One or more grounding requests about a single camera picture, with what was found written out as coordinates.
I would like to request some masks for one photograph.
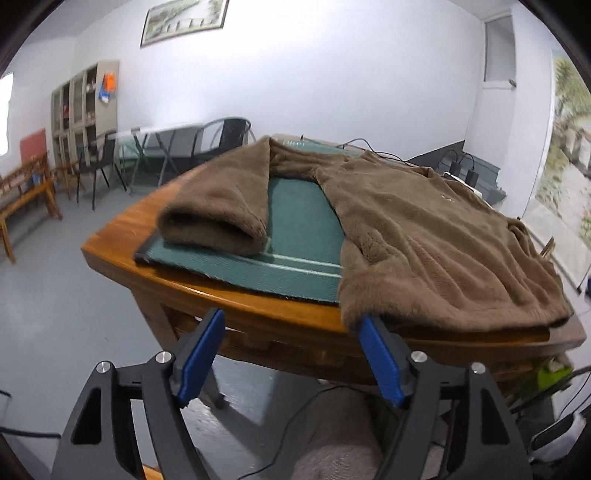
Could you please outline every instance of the metal bolt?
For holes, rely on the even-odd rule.
[[[486,367],[480,362],[474,362],[472,365],[470,365],[470,368],[476,375],[482,375],[484,372],[486,372]]]
[[[170,362],[170,359],[173,357],[173,355],[170,352],[167,352],[166,350],[156,354],[156,361],[159,364],[165,364],[166,362]]]
[[[415,350],[413,353],[410,354],[410,358],[413,359],[413,362],[418,364],[425,363],[427,361],[427,354],[420,350]]]
[[[96,371],[100,374],[108,372],[111,369],[111,364],[109,362],[101,362],[96,366]]]

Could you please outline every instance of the window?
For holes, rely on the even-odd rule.
[[[8,153],[8,104],[12,95],[12,80],[14,75],[0,79],[0,155]]]

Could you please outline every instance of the green cutting mat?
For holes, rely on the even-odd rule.
[[[292,148],[321,153],[340,149],[285,140]],[[343,231],[318,185],[270,179],[269,243],[255,257],[239,257],[205,247],[165,243],[156,233],[136,260],[183,268],[256,291],[337,303]]]

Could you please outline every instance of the brown fleece jacket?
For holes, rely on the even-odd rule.
[[[308,153],[264,137],[213,160],[158,218],[168,242],[238,255],[265,248],[269,176],[316,182],[345,233],[339,301],[448,330],[547,325],[572,314],[552,263],[519,220],[430,168]]]

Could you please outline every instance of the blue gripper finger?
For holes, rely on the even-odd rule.
[[[400,407],[412,393],[407,361],[410,349],[398,335],[386,329],[379,317],[364,317],[358,338],[382,396]]]
[[[182,407],[199,396],[225,330],[223,310],[210,309],[197,329],[178,341],[170,384]]]

